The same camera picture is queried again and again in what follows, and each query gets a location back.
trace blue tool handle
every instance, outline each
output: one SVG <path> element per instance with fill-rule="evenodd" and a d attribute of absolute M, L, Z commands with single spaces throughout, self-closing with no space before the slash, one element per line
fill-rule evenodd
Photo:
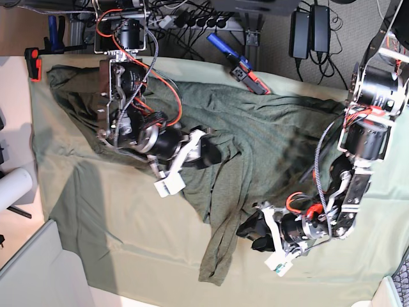
<path fill-rule="evenodd" d="M 51 50 L 54 51 L 58 48 L 57 18 L 55 16 L 49 16 L 49 33 Z"/>
<path fill-rule="evenodd" d="M 207 40 L 211 42 L 218 50 L 223 52 L 224 54 L 231 54 L 232 56 L 239 58 L 237 52 L 235 52 L 228 44 L 226 44 L 220 37 L 218 37 L 215 33 L 207 36 Z"/>

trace paper towel roll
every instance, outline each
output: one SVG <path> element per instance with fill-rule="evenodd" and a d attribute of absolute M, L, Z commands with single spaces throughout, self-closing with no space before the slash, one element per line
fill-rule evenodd
<path fill-rule="evenodd" d="M 0 179 L 0 211 L 13 205 L 33 187 L 33 179 L 24 168 L 17 168 Z"/>

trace metal stand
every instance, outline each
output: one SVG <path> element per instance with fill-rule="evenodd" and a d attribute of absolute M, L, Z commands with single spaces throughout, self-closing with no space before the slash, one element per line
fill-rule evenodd
<path fill-rule="evenodd" d="M 265 17 L 263 14 L 241 13 L 244 29 L 244 56 L 250 61 L 255 70 L 259 68 L 260 34 Z"/>

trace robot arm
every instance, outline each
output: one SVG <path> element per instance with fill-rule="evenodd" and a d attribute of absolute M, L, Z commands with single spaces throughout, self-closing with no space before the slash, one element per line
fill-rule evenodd
<path fill-rule="evenodd" d="M 258 211 L 244 224 L 237 235 L 253 240 L 252 249 L 272 251 L 267 266 L 278 275 L 284 275 L 292 260 L 332 239 L 345 239 L 353 231 L 360 202 L 369 188 L 376 161 L 387 158 L 395 120 L 404 111 L 408 101 L 408 80 L 404 72 L 408 66 L 388 72 L 371 66 L 376 57 L 390 58 L 393 62 L 409 63 L 409 57 L 383 48 L 388 36 L 394 36 L 396 18 L 405 0 L 391 0 L 386 18 L 372 39 L 351 80 L 344 122 L 339 136 L 338 150 L 342 153 L 331 165 L 331 183 L 323 192 L 318 166 L 324 132 L 316 150 L 314 163 L 318 194 L 308 196 L 295 193 L 287 199 L 286 207 L 269 202 L 258 204 Z M 304 210 L 294 209 L 295 203 Z M 312 240 L 327 238 L 309 247 Z"/>
<path fill-rule="evenodd" d="M 148 163 L 158 178 L 159 195 L 174 195 L 185 187 L 179 174 L 182 166 L 205 168 L 219 163 L 221 154 L 209 142 L 209 133 L 200 127 L 186 133 L 178 123 L 182 108 L 178 88 L 153 68 L 158 44 L 146 26 L 147 1 L 93 0 L 93 6 L 98 18 L 95 53 L 108 57 L 100 62 L 98 138 L 114 151 Z M 136 58 L 146 48 L 147 35 L 156 48 L 150 66 Z M 175 94 L 179 111 L 173 120 L 145 103 L 151 72 Z"/>

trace black power adapter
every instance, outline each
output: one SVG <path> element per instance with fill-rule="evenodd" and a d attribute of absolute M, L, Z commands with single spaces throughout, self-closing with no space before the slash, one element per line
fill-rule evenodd
<path fill-rule="evenodd" d="M 321 53 L 330 51 L 330 10 L 327 6 L 311 6 L 311 50 Z"/>
<path fill-rule="evenodd" d="M 291 15 L 291 35 L 289 56 L 296 59 L 307 59 L 309 52 L 309 14 L 294 11 Z"/>

